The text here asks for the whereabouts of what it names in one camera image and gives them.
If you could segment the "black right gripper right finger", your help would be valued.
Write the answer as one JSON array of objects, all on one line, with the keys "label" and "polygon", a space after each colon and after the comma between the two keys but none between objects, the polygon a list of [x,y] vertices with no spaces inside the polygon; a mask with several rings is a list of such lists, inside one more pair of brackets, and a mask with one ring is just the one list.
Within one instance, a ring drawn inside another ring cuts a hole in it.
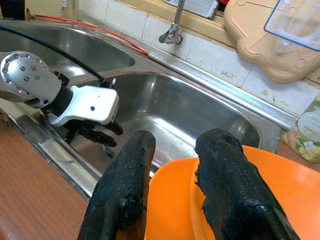
[{"label": "black right gripper right finger", "polygon": [[202,210],[217,240],[298,240],[281,204],[251,163],[241,142],[214,128],[196,139],[196,185]]}]

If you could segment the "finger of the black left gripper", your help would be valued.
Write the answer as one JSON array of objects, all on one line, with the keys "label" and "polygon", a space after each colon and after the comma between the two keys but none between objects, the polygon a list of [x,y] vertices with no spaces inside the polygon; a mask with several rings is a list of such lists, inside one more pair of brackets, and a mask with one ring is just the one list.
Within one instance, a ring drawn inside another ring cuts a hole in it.
[{"label": "finger of the black left gripper", "polygon": [[113,133],[115,133],[118,136],[122,135],[124,132],[123,128],[115,121],[109,122],[108,124],[105,124],[104,128],[112,131]]},{"label": "finger of the black left gripper", "polygon": [[81,135],[86,139],[94,143],[99,143],[109,147],[115,147],[117,145],[116,141],[111,137],[106,135],[104,132],[95,131],[88,128],[81,129]]}]

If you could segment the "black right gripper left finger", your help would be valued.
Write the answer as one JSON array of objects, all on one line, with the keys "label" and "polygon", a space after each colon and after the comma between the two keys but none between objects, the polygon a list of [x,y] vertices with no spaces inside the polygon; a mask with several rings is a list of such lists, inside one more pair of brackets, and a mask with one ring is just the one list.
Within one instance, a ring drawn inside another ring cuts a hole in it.
[{"label": "black right gripper left finger", "polygon": [[143,240],[147,224],[150,170],[156,139],[136,131],[98,180],[79,240]]}]

